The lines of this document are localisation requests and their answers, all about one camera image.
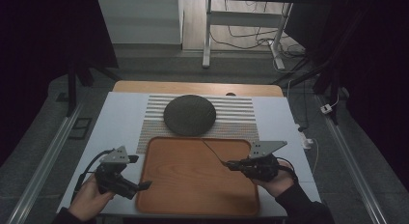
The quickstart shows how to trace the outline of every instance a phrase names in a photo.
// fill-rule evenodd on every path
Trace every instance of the wooden tray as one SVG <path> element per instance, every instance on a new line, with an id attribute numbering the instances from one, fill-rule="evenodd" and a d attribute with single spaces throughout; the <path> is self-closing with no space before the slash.
<path id="1" fill-rule="evenodd" d="M 204 138 L 224 160 L 245 158 L 245 140 Z M 140 212 L 253 216 L 259 212 L 257 186 L 241 172 L 224 167 L 200 138 L 155 137 L 148 144 L 137 193 Z"/>

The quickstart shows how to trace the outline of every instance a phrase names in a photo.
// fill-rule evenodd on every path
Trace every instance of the white wall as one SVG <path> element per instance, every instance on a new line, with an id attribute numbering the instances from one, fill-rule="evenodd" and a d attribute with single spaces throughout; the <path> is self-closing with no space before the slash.
<path id="1" fill-rule="evenodd" d="M 98 0 L 112 43 L 181 44 L 181 0 Z"/>

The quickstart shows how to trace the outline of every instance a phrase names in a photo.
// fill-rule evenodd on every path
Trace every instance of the black round pad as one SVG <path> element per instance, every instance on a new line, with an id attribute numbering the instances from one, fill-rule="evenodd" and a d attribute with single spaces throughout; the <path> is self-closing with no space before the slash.
<path id="1" fill-rule="evenodd" d="M 206 133 L 216 121 L 216 109 L 206 98 L 181 96 L 173 99 L 165 108 L 163 119 L 176 134 L 197 136 Z"/>

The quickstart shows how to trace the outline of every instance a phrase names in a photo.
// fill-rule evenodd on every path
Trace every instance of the white table surface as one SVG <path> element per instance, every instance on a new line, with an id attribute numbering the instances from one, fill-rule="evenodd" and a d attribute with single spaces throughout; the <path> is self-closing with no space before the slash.
<path id="1" fill-rule="evenodd" d="M 116 149 L 122 145 L 126 147 L 128 154 L 136 153 L 150 95 L 153 94 L 109 93 L 58 210 L 61 207 L 69 207 L 72 192 L 79 175 L 97 154 L 104 150 Z M 259 140 L 287 141 L 287 145 L 276 151 L 274 155 L 289 160 L 294 165 L 300 185 L 304 188 L 310 199 L 312 201 L 320 201 L 309 163 L 302 148 L 300 135 L 286 98 L 252 97 L 252 101 L 259 131 Z M 122 172 L 124 178 L 135 183 L 139 183 L 145 158 L 144 154 L 138 154 L 138 156 L 138 161 L 128 164 Z M 98 164 L 97 161 L 91 168 L 91 171 Z M 135 198 L 136 196 L 129 200 L 117 195 L 101 213 L 138 217 L 174 216 L 141 213 L 135 207 Z M 259 216 L 286 216 L 285 210 L 262 187 L 259 187 L 259 199 Z"/>

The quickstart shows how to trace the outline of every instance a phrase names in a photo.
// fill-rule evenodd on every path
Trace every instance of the person's arm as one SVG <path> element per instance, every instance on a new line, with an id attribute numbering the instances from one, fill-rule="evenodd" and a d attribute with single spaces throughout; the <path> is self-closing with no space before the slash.
<path id="1" fill-rule="evenodd" d="M 284 161 L 280 164 L 291 168 Z M 312 202 L 298 182 L 294 183 L 289 172 L 279 170 L 279 174 L 270 182 L 252 180 L 262 186 L 276 198 L 288 215 L 287 223 L 302 224 L 334 224 L 335 221 L 329 209 L 321 203 Z"/>
<path id="2" fill-rule="evenodd" d="M 82 184 L 69 208 L 61 208 L 52 223 L 76 224 L 86 222 L 96 217 L 114 196 L 115 193 L 110 191 L 100 194 L 95 176 L 92 174 Z"/>

